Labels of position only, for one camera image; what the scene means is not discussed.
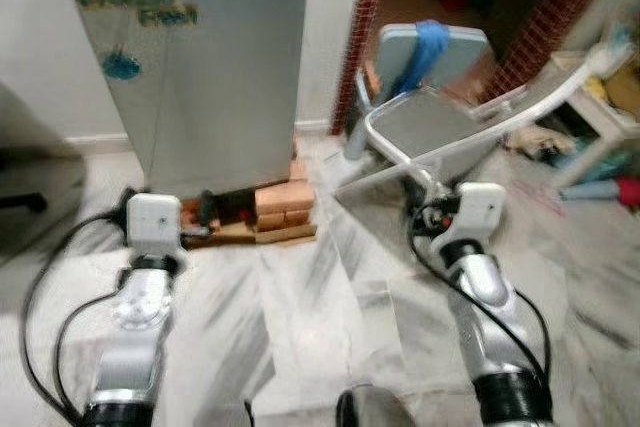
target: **gray chair seat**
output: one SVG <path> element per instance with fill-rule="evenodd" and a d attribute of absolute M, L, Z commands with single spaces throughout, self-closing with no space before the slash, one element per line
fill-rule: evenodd
<path fill-rule="evenodd" d="M 431 90 L 421 90 L 382 105 L 370 124 L 413 159 L 478 132 L 480 126 L 462 111 L 464 108 Z"/>

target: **black cable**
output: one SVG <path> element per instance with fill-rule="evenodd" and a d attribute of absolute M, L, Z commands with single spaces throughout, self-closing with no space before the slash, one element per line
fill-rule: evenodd
<path fill-rule="evenodd" d="M 116 292 L 111 292 L 110 294 L 96 297 L 95 299 L 89 300 L 88 302 L 85 302 L 84 304 L 77 307 L 64 320 L 64 323 L 62 324 L 62 326 L 60 327 L 60 330 L 58 331 L 58 336 L 56 337 L 56 343 L 55 343 L 54 353 L 53 353 L 53 383 L 56 387 L 56 392 L 58 393 L 58 397 L 60 397 L 62 404 L 69 411 L 73 411 L 78 416 L 78 418 L 81 418 L 82 414 L 78 411 L 78 409 L 76 409 L 76 407 L 73 405 L 73 402 L 71 402 L 71 399 L 67 395 L 67 392 L 64 388 L 64 384 L 62 383 L 62 375 L 60 374 L 62 343 L 64 341 L 64 336 L 66 335 L 67 330 L 69 329 L 69 326 L 74 321 L 74 319 L 78 315 L 80 315 L 84 310 L 88 309 L 93 305 L 99 304 L 100 302 L 103 302 L 105 300 L 115 297 L 117 293 L 118 292 L 116 291 Z"/>
<path fill-rule="evenodd" d="M 29 319 L 31 317 L 31 313 L 33 311 L 34 298 L 35 294 L 38 290 L 38 287 L 42 283 L 43 279 L 49 273 L 51 268 L 54 265 L 54 261 L 63 252 L 71 243 L 75 235 L 82 230 L 87 225 L 98 221 L 98 220 L 109 220 L 111 218 L 111 213 L 102 213 L 97 214 L 92 217 L 89 217 L 78 225 L 73 227 L 55 246 L 47 261 L 42 266 L 40 271 L 36 274 L 33 281 L 29 285 L 27 289 L 27 294 L 25 296 L 24 302 L 22 304 L 22 310 L 20 312 L 20 332 L 19 332 L 19 342 L 20 342 L 20 360 L 22 362 L 22 367 L 31 383 L 32 387 L 35 391 L 42 397 L 42 399 L 49 404 L 58 414 L 60 414 L 64 419 L 71 425 L 78 425 L 80 422 L 80 417 L 76 415 L 76 412 L 69 410 L 65 407 L 58 399 L 54 397 L 54 395 L 47 390 L 42 381 L 38 378 L 33 365 L 31 364 L 31 359 L 29 358 L 29 344 L 27 339 L 27 331 L 29 328 Z"/>
<path fill-rule="evenodd" d="M 511 329 L 502 322 L 498 317 L 496 317 L 489 309 L 487 309 L 484 305 L 474 299 L 472 296 L 467 294 L 464 290 L 458 287 L 455 283 L 453 283 L 446 275 L 442 274 L 438 269 L 436 269 L 433 265 L 429 263 L 429 261 L 420 253 L 418 250 L 418 246 L 415 243 L 416 236 L 414 235 L 415 225 L 417 220 L 420 218 L 422 213 L 429 207 L 433 207 L 432 203 L 427 203 L 422 205 L 418 210 L 415 211 L 413 217 L 411 218 L 411 224 L 409 224 L 409 229 L 407 229 L 407 237 L 409 240 L 409 246 L 411 250 L 416 255 L 418 261 L 431 272 L 434 277 L 444 282 L 450 289 L 454 290 L 458 293 L 463 299 L 471 302 L 475 307 L 477 307 L 483 314 L 489 317 L 500 329 L 504 331 L 505 334 L 518 346 L 518 348 L 522 351 L 524 356 L 527 358 L 531 366 L 533 367 L 536 376 L 540 379 L 541 382 L 547 383 L 547 377 L 545 375 L 544 370 L 540 367 L 540 363 L 536 359 L 536 356 L 531 352 L 531 349 L 527 347 L 527 345 L 520 340 L 520 338 L 514 334 Z"/>
<path fill-rule="evenodd" d="M 73 426 L 78 425 L 78 423 L 80 422 L 80 419 L 77 416 L 77 411 L 74 412 L 73 410 L 70 410 L 68 407 L 65 407 L 58 399 L 56 399 L 38 378 L 33 365 L 31 365 L 31 359 L 29 358 L 27 331 L 29 327 L 31 312 L 33 310 L 35 294 L 38 290 L 39 285 L 42 283 L 45 276 L 53 267 L 54 261 L 56 260 L 58 255 L 60 255 L 60 253 L 69 246 L 75 235 L 84 227 L 97 220 L 105 220 L 112 224 L 115 224 L 120 228 L 120 230 L 122 230 L 122 232 L 126 233 L 127 203 L 135 194 L 136 191 L 134 189 L 132 189 L 131 187 L 127 187 L 120 196 L 118 205 L 114 209 L 91 216 L 83 220 L 78 225 L 73 227 L 69 232 L 67 232 L 67 234 L 60 240 L 60 242 L 56 244 L 54 249 L 51 251 L 51 254 L 47 258 L 45 264 L 42 266 L 40 271 L 38 271 L 35 278 L 31 281 L 31 284 L 29 284 L 27 294 L 25 296 L 24 302 L 22 303 L 22 309 L 20 311 L 19 332 L 19 351 L 22 368 L 24 369 L 25 375 L 27 376 L 29 383 L 34 388 L 36 393 L 40 395 L 40 397 L 42 397 L 42 399 L 47 404 L 49 404 L 49 406 L 51 406 L 56 412 L 58 412 L 58 414 L 60 414 L 69 424 Z"/>
<path fill-rule="evenodd" d="M 547 382 L 549 382 L 551 380 L 551 336 L 549 335 L 547 323 L 545 322 L 542 313 L 538 310 L 538 307 L 536 307 L 536 304 L 533 303 L 533 300 L 524 295 L 518 289 L 516 289 L 516 295 L 531 307 L 531 310 L 540 324 L 540 330 L 542 330 L 542 338 L 544 342 L 544 375 L 547 378 Z"/>

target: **blue cloth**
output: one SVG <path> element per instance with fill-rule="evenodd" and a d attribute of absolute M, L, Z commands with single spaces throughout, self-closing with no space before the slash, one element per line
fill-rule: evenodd
<path fill-rule="evenodd" d="M 416 22 L 416 28 L 418 29 L 418 46 L 409 68 L 393 93 L 394 97 L 417 89 L 422 78 L 431 70 L 433 64 L 449 45 L 449 29 L 440 22 L 435 20 Z"/>

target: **chair backrest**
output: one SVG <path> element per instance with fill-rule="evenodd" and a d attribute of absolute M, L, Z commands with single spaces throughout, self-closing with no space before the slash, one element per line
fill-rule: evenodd
<path fill-rule="evenodd" d="M 489 45 L 486 35 L 479 29 L 454 26 L 448 26 L 448 29 L 449 46 L 425 77 L 429 86 L 435 89 L 462 76 Z M 392 90 L 405 74 L 417 46 L 415 24 L 388 24 L 381 30 L 376 74 L 380 77 L 382 88 L 373 99 L 374 105 L 391 98 Z"/>

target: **baseboard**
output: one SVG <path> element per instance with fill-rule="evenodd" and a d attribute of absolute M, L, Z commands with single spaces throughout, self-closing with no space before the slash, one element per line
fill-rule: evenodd
<path fill-rule="evenodd" d="M 328 120 L 299 120 L 295 123 L 298 135 L 326 135 Z M 64 142 L 53 145 L 25 145 L 0 147 L 3 158 L 77 157 L 93 154 L 114 154 L 133 150 L 127 134 L 67 137 Z"/>
<path fill-rule="evenodd" d="M 0 147 L 3 159 L 67 158 L 93 154 L 113 154 L 132 150 L 126 134 L 67 137 L 57 144 Z"/>
<path fill-rule="evenodd" d="M 95 137 L 67 137 L 66 143 L 80 155 L 114 154 L 133 150 L 127 134 L 104 135 Z"/>
<path fill-rule="evenodd" d="M 295 131 L 298 135 L 325 135 L 330 126 L 329 120 L 296 120 Z"/>

